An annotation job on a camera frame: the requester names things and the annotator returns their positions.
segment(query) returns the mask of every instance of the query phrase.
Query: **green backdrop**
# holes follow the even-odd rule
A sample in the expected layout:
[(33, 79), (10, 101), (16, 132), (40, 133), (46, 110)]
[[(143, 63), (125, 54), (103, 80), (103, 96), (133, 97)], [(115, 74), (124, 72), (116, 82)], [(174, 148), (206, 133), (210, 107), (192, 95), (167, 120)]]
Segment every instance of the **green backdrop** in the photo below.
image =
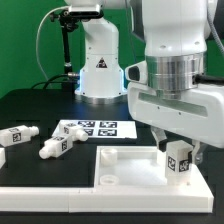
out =
[[(13, 89), (30, 88), (45, 81), (35, 53), (40, 21), (53, 8), (64, 6), (63, 0), (0, 1), (0, 97)], [(134, 54), (127, 28), (125, 10), (106, 10), (106, 19), (120, 30), (119, 64), (122, 68), (144, 59), (144, 44), (132, 37)], [(71, 57), (78, 71), (84, 61), (84, 32), (82, 27), (70, 34)], [(40, 39), (40, 59), (49, 77), (63, 73), (63, 48), (58, 22), (44, 24)], [(208, 73), (224, 75), (224, 59), (213, 41), (208, 42)]]

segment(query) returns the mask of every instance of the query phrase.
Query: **robot logo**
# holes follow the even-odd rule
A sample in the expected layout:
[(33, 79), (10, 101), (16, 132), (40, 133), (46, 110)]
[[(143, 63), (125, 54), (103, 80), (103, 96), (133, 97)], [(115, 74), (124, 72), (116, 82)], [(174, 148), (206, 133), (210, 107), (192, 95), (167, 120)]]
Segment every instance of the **robot logo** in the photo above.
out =
[(97, 68), (107, 68), (107, 64), (103, 58), (100, 59), (99, 63), (96, 66)]

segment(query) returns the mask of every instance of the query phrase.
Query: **white platform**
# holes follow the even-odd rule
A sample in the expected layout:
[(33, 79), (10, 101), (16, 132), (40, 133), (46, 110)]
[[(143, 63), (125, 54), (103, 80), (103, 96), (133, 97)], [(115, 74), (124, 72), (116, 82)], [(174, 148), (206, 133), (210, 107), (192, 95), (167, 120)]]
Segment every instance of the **white platform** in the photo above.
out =
[[(156, 163), (156, 148), (112, 147), (117, 150), (113, 166), (100, 162), (105, 148), (111, 147), (97, 149), (94, 188), (0, 188), (0, 211), (212, 212), (213, 195), (196, 166), (190, 185), (169, 186), (164, 167)], [(115, 182), (101, 184), (105, 175)]]

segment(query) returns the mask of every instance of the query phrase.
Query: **table surface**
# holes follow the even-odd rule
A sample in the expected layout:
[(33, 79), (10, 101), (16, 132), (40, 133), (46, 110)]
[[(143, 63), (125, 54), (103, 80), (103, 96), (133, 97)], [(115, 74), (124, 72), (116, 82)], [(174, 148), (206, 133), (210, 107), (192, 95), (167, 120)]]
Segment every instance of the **table surface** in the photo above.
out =
[[(91, 105), (74, 100), (61, 90), (14, 90), (0, 100), (0, 129), (38, 126), (31, 142), (7, 147), (6, 164), (0, 170), (0, 186), (92, 187), (98, 145), (155, 145), (148, 125), (136, 122), (136, 140), (88, 139), (58, 159), (42, 160), (39, 150), (59, 120), (132, 120), (127, 103)], [(186, 138), (167, 133), (169, 140)], [(208, 147), (199, 169), (214, 197), (212, 214), (174, 213), (0, 213), (0, 223), (224, 223), (224, 150)]]

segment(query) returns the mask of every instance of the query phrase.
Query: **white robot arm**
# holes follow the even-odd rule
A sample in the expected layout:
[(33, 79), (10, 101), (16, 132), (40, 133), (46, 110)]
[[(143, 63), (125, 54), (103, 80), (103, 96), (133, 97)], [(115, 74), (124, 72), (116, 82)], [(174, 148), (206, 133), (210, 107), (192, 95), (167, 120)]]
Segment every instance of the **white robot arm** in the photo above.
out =
[[(214, 15), (217, 1), (209, 2)], [(126, 69), (128, 103), (136, 120), (223, 148), (224, 88), (194, 80), (206, 73), (207, 7), (142, 0), (146, 60)]]
[(118, 64), (119, 32), (111, 22), (91, 15), (102, 15), (104, 8), (125, 8), (120, 0), (65, 0), (69, 13), (74, 16), (90, 15), (83, 20), (85, 30), (85, 66), (80, 71), (80, 86), (75, 91), (79, 100), (94, 104), (107, 104), (127, 98), (124, 73)]

